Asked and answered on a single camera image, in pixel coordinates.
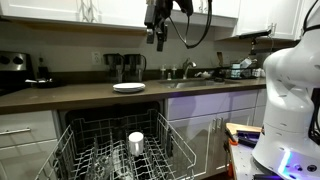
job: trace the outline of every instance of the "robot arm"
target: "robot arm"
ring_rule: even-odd
[[[192,0],[176,0],[181,12],[188,17],[193,14]],[[147,26],[147,43],[153,44],[154,35],[157,34],[157,50],[162,51],[163,43],[167,40],[168,27],[165,20],[170,17],[173,0],[147,0],[147,12],[144,24]]]
[[[320,87],[320,8],[308,18],[310,11],[299,44],[273,53],[264,63],[268,97],[264,133],[252,155],[285,180],[320,179],[320,146],[309,134],[317,111],[307,90]]]

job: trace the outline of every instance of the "stove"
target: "stove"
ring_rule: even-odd
[[[0,51],[0,96],[30,87],[26,79],[34,79],[30,55]]]

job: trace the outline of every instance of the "backsplash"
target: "backsplash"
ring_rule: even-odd
[[[178,27],[184,32],[184,26]],[[30,54],[34,69],[39,65],[41,55],[51,72],[104,71],[104,63],[92,65],[91,52],[96,51],[101,55],[140,53],[147,58],[147,69],[159,69],[162,64],[166,64],[167,68],[177,64],[181,68],[188,57],[197,63],[197,68],[217,67],[217,51],[223,52],[224,64],[229,64],[230,61],[246,57],[251,48],[248,41],[213,42],[214,29],[211,29],[198,47],[188,50],[170,24],[163,52],[156,51],[156,38],[155,43],[150,45],[146,44],[145,36],[35,30],[8,22],[0,22],[0,32],[1,50]],[[203,27],[190,28],[189,44],[197,42],[202,32]]]

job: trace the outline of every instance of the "faucet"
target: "faucet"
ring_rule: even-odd
[[[189,62],[190,58],[188,58],[182,65],[184,74],[183,74],[183,79],[187,79],[187,74],[188,74],[188,69],[189,67],[196,67],[196,63],[195,62]]]

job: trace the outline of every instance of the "stove knob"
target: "stove knob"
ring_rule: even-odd
[[[10,63],[10,59],[5,57],[5,56],[1,56],[0,57],[0,63],[1,64],[9,64]]]
[[[19,57],[15,57],[13,59],[13,63],[15,63],[15,64],[23,64],[23,60],[21,58],[19,58]]]

